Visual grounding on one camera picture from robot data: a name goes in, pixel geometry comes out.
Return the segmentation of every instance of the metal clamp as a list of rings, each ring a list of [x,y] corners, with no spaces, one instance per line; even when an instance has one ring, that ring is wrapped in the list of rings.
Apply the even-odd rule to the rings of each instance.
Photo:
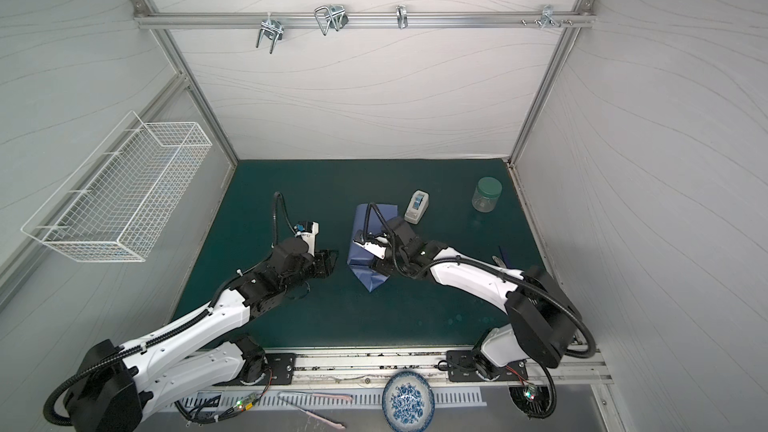
[[[275,44],[277,41],[283,39],[283,26],[280,24],[280,22],[267,17],[266,20],[261,21],[259,36],[256,39],[257,49],[259,48],[259,43],[261,43],[261,38],[264,36],[272,41],[272,45],[270,45],[270,53],[272,53],[275,49]]]
[[[538,24],[540,29],[544,29],[549,26],[560,27],[560,25],[562,25],[562,22],[552,18],[553,12],[554,10],[552,9],[551,5],[544,6],[544,10],[542,11],[542,18],[536,21],[536,24]]]
[[[395,8],[395,14],[397,15],[397,28],[405,29],[408,27],[408,11],[406,10],[406,6],[398,5],[397,8]]]
[[[346,16],[343,5],[323,5],[317,7],[315,9],[315,20],[317,20],[317,25],[320,26],[320,32],[323,35],[328,35],[331,25],[333,25],[333,29],[336,32],[339,32],[350,22],[350,18]]]

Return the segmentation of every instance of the transparent jar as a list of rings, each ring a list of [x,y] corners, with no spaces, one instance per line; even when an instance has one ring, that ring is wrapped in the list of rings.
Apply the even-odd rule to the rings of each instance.
[[[479,212],[490,212],[496,206],[498,197],[502,194],[502,183],[493,177],[483,177],[478,180],[475,195],[472,196],[472,206]]]

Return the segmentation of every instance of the green lid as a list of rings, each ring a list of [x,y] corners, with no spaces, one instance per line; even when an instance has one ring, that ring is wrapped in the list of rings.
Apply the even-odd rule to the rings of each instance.
[[[502,183],[493,177],[478,180],[478,192],[485,198],[498,198],[502,194]]]

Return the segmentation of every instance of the metal bracket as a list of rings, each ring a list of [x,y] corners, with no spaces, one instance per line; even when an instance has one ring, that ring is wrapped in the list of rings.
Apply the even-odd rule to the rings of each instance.
[[[146,17],[149,15],[149,5],[146,0],[130,0],[134,6],[134,17]]]
[[[562,25],[562,22],[560,20],[555,20],[552,18],[552,13],[554,12],[554,9],[551,5],[545,5],[544,9],[542,10],[542,18],[536,21],[536,24],[538,24],[540,29],[545,29],[546,27],[560,27]]]
[[[277,41],[283,39],[283,26],[280,24],[280,22],[267,17],[266,20],[261,21],[259,36],[256,38],[257,49],[259,48],[262,37],[266,37],[272,41],[272,44],[270,45],[270,53],[273,53]]]
[[[323,35],[328,34],[331,25],[333,25],[333,29],[336,32],[339,32],[350,22],[350,18],[346,16],[343,5],[323,5],[317,7],[315,9],[315,20],[317,20],[317,25],[320,26],[320,32]]]
[[[593,5],[594,5],[594,0],[581,0],[576,11],[579,12],[581,15],[591,15]]]
[[[405,29],[408,27],[408,11],[406,10],[406,6],[398,5],[397,8],[395,8],[395,14],[397,15],[397,28]]]

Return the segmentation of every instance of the white wall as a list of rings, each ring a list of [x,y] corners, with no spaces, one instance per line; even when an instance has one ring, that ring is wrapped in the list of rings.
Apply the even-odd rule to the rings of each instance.
[[[598,0],[518,163],[629,430],[768,428],[768,0]]]
[[[570,10],[575,0],[154,0],[163,12]],[[174,38],[240,158],[503,157],[559,31],[257,30]]]
[[[0,264],[60,181],[173,77],[128,0],[0,1]],[[214,138],[186,91],[158,119],[200,122]],[[92,344],[168,320],[229,171],[214,144],[144,263],[44,256],[0,312],[0,429],[51,430],[42,403]]]

